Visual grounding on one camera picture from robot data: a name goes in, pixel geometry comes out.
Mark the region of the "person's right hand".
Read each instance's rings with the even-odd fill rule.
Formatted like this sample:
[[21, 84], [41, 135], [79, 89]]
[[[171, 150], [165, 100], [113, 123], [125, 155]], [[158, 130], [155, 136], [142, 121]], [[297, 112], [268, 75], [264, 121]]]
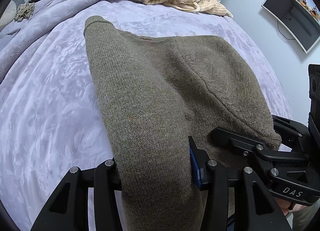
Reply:
[[303, 205], [285, 201], [277, 197], [275, 197], [274, 199], [277, 202], [284, 216], [287, 216], [289, 213], [300, 211], [301, 209], [305, 208], [305, 206]]

